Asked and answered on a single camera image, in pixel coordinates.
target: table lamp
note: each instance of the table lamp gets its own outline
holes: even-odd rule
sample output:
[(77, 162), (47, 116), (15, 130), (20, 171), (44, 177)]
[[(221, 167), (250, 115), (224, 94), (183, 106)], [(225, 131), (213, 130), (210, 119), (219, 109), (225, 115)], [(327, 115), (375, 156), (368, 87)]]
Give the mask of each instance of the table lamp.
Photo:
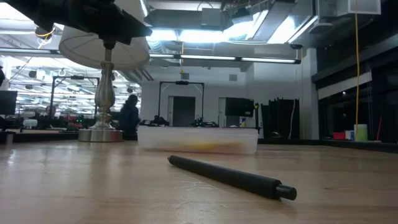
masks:
[[(144, 14), (140, 1), (115, 0), (114, 3), (138, 21), (143, 22)], [(108, 23), (104, 26), (109, 27), (112, 24)], [(129, 70), (141, 67), (149, 61), (149, 49), (145, 37), (134, 37), (129, 45), (122, 43), (129, 41), (65, 26), (59, 46), (61, 54), (81, 65), (102, 69), (101, 80), (95, 93), (95, 103), (98, 106), (97, 121), (89, 129), (79, 130), (79, 141), (117, 142), (123, 140), (123, 132), (115, 130), (110, 124), (109, 111), (115, 102), (112, 85), (113, 70)]]

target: doorway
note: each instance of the doorway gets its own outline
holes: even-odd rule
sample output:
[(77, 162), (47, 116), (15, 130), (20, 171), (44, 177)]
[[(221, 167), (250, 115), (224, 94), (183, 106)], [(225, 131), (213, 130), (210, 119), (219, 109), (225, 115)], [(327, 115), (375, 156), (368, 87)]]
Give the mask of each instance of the doorway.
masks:
[(173, 98), (173, 127), (190, 127), (195, 121), (195, 97)]

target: table surface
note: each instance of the table surface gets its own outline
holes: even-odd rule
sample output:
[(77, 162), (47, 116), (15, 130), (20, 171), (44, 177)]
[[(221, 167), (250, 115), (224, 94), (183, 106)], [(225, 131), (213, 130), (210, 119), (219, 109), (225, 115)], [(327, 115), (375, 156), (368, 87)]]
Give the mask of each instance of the table surface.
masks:
[[(269, 200), (171, 166), (180, 156), (273, 177)], [(148, 152), (135, 142), (0, 146), (0, 223), (397, 223), (398, 154), (259, 146), (255, 155)]]

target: black cylinder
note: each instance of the black cylinder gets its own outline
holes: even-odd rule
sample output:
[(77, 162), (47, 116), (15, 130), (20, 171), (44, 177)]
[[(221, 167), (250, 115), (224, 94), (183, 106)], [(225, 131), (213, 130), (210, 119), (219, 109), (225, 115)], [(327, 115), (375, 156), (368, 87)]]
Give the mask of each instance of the black cylinder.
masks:
[(295, 188), (282, 185), (279, 180), (272, 178), (206, 164), (179, 156), (170, 156), (168, 160), (172, 165), (178, 168), (220, 181), (233, 187), (247, 190), (248, 192), (263, 197), (271, 199), (279, 199), (282, 197), (294, 200), (297, 196)]

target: clear plastic bin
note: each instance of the clear plastic bin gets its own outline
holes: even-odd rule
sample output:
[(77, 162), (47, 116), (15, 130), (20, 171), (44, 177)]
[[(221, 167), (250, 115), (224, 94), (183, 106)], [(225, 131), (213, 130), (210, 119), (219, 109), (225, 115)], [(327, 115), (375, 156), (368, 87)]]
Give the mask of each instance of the clear plastic bin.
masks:
[(254, 154), (257, 139), (251, 128), (138, 128), (138, 144), (145, 150)]

